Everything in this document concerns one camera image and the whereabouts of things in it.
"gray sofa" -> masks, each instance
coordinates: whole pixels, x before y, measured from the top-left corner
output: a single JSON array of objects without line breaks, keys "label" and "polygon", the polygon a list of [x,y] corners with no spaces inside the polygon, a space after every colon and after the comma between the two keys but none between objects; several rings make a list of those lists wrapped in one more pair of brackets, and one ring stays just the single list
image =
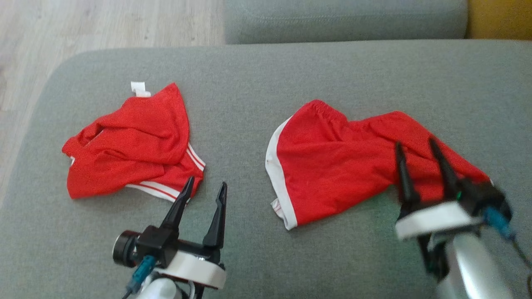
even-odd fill
[{"label": "gray sofa", "polygon": [[463,38],[467,0],[226,0],[229,44]]},{"label": "gray sofa", "polygon": [[[0,210],[0,297],[121,298],[131,269],[111,249],[125,229],[157,224],[170,203],[134,189],[73,201],[63,143],[131,96],[176,82],[192,143],[207,164],[181,237],[201,241],[220,183],[229,185],[222,259],[225,289],[206,298],[432,298],[416,242],[394,234],[393,193],[286,231],[269,203],[264,169],[273,131],[320,98],[364,119],[401,110],[486,171],[514,207],[532,247],[532,44],[416,40],[239,45],[90,52],[51,76],[32,117]],[[526,269],[491,230],[483,233],[516,298]]]}]

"blue connector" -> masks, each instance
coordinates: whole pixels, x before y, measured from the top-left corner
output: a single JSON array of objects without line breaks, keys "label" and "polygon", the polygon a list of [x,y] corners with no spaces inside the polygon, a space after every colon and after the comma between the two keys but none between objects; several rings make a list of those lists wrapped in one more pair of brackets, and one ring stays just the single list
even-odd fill
[{"label": "blue connector", "polygon": [[484,211],[484,221],[489,226],[494,227],[505,240],[513,241],[516,239],[516,233],[510,227],[508,220],[492,206],[487,207]]},{"label": "blue connector", "polygon": [[140,287],[144,280],[146,280],[146,277],[153,271],[153,268],[155,268],[155,257],[151,255],[147,255],[144,257],[142,262],[138,265],[137,270],[133,273],[131,276],[131,280],[129,281],[128,285],[126,286],[126,291],[130,294],[137,294],[140,290]]}]

